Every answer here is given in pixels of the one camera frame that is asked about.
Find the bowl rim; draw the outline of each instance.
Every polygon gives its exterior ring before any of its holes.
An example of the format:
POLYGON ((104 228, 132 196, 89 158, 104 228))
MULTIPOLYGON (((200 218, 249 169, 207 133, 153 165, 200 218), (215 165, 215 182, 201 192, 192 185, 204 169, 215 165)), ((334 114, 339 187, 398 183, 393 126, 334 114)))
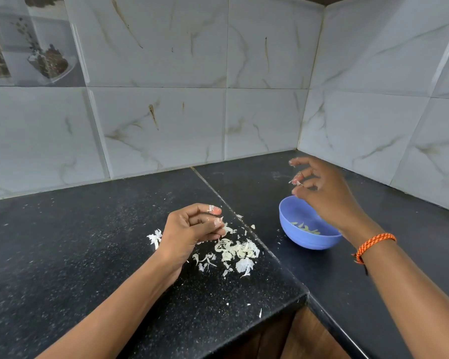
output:
MULTIPOLYGON (((283 200, 281 200, 281 202, 280 202, 280 204, 279 204, 279 211, 280 211, 280 216, 282 216, 283 217, 283 219, 285 220, 285 221, 287 221, 291 226, 292 226, 292 229, 296 229, 296 231, 298 232, 304 232, 304 233, 308 233, 308 234, 310 234, 310 237, 319 237, 319 239, 326 239, 326 238, 330 238, 330 239, 335 239, 335 238, 340 238, 340 237, 342 237, 342 234, 341 233, 339 233, 338 235, 321 235, 321 234, 313 234, 313 233, 311 233, 311 232, 306 232, 306 231, 303 231, 303 230, 301 230, 301 229, 299 229, 296 225, 294 225, 294 224, 291 224, 291 222, 288 220, 288 218, 286 218, 285 216, 284 216, 284 214, 281 212, 281 204, 286 200, 286 199, 289 199, 289 198, 294 198, 294 199, 299 199, 299 198, 297 198, 296 196, 294 196, 294 195, 291 195, 291 196, 288 196, 288 197, 286 197, 286 198, 284 198, 283 200)), ((329 224, 328 222, 326 222, 324 219, 322 219, 321 217, 319 217, 319 219, 321 219, 322 221, 324 221, 324 223, 326 223, 326 224, 328 224, 328 225, 331 225, 331 224, 329 224)))

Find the person's left hand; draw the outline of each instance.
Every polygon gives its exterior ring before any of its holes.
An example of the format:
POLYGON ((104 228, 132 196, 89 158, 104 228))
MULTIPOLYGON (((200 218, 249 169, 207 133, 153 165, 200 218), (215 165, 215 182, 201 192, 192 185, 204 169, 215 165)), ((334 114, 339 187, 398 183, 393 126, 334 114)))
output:
POLYGON ((180 274, 197 242, 215 240, 226 232, 225 224, 213 215, 221 209, 209 204, 193 204, 168 215, 157 253, 161 254, 180 274))

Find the blue bowl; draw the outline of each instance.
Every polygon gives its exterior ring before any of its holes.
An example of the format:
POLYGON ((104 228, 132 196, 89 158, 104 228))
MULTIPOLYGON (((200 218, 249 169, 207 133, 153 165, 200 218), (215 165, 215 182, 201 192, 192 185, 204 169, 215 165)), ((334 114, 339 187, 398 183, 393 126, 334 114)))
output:
POLYGON ((322 220, 311 205, 294 195, 281 201, 280 222, 286 235, 304 248, 327 249, 336 245, 342 238, 339 231, 322 220), (310 230, 317 229, 320 235, 299 229, 298 225, 301 223, 307 225, 310 230))

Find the person's right arm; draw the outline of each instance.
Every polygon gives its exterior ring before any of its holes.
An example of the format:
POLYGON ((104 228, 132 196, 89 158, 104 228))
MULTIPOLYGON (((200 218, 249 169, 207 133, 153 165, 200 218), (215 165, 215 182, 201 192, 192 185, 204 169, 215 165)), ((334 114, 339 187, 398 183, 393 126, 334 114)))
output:
MULTIPOLYGON (((309 164, 293 182, 302 186, 293 194, 358 249, 384 230, 354 199, 340 172, 315 157, 298 157, 290 165, 309 164)), ((449 358, 449 297, 439 289, 396 244, 380 241, 361 256, 391 317, 413 357, 449 358)))

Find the person's left arm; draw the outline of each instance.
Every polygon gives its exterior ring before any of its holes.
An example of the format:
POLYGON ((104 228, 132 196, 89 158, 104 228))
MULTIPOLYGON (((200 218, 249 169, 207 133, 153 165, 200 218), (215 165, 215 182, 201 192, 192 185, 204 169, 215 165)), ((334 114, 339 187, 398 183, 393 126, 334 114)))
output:
POLYGON ((181 272, 195 244, 225 234, 221 209, 194 204, 168 216, 161 244, 100 306, 37 358, 115 358, 158 297, 181 272))

